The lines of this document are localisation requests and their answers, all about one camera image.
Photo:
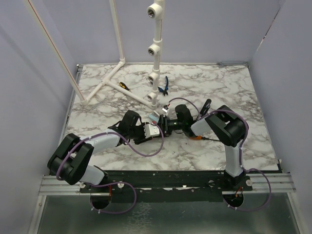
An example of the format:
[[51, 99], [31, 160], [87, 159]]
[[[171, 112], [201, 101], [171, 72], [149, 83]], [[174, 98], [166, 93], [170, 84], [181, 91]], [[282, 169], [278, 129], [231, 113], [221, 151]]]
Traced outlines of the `black stapler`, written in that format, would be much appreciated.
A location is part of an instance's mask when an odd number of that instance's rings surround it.
[[200, 110], [201, 117], [207, 114], [208, 110], [210, 109], [211, 103], [212, 103], [212, 100], [210, 98], [205, 101], [203, 107]]

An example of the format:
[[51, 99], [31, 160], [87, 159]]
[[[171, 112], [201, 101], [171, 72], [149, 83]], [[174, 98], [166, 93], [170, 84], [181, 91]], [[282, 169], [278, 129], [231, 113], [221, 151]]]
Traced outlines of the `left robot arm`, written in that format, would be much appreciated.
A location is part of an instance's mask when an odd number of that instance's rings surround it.
[[145, 155], [130, 144], [130, 140], [140, 144], [154, 137], [164, 138], [156, 122], [140, 122], [140, 125], [137, 125], [138, 121], [141, 121], [140, 115], [128, 110], [121, 121], [108, 127], [104, 132], [85, 137], [66, 135], [49, 159], [48, 169], [58, 180], [64, 180], [70, 185], [82, 182], [90, 184], [96, 192], [105, 191], [108, 185], [106, 172], [97, 166], [89, 165], [92, 155], [122, 144], [129, 146], [143, 157], [152, 157], [161, 151], [158, 149], [153, 154]]

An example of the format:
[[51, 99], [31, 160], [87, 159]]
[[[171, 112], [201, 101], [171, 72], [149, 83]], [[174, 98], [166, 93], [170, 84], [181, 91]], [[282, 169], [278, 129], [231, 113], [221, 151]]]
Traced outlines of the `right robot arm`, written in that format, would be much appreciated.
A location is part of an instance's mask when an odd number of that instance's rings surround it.
[[249, 126], [240, 115], [226, 105], [210, 113], [208, 109], [203, 108], [201, 117], [194, 120], [186, 105], [181, 104], [175, 108], [177, 119], [161, 115], [157, 125], [166, 137], [176, 130], [181, 130], [189, 138], [214, 132], [225, 147], [224, 185], [228, 190], [234, 191], [241, 186], [246, 174], [243, 167], [242, 146], [247, 138]]

